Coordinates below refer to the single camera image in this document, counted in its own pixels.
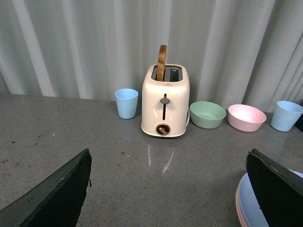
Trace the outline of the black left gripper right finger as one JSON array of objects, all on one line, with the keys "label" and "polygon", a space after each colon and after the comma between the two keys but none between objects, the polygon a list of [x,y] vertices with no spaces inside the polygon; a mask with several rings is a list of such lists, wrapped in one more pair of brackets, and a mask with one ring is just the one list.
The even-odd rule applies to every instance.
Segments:
[{"label": "black left gripper right finger", "polygon": [[303,225],[303,178],[253,149],[246,170],[259,207],[270,227]]}]

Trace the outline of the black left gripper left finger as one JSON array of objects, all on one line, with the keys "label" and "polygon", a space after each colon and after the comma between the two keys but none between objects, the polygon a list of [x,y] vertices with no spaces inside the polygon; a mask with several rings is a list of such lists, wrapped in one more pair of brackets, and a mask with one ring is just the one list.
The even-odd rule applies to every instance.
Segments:
[{"label": "black left gripper left finger", "polygon": [[74,227],[90,185],[92,157],[83,150],[0,211],[2,227]]}]

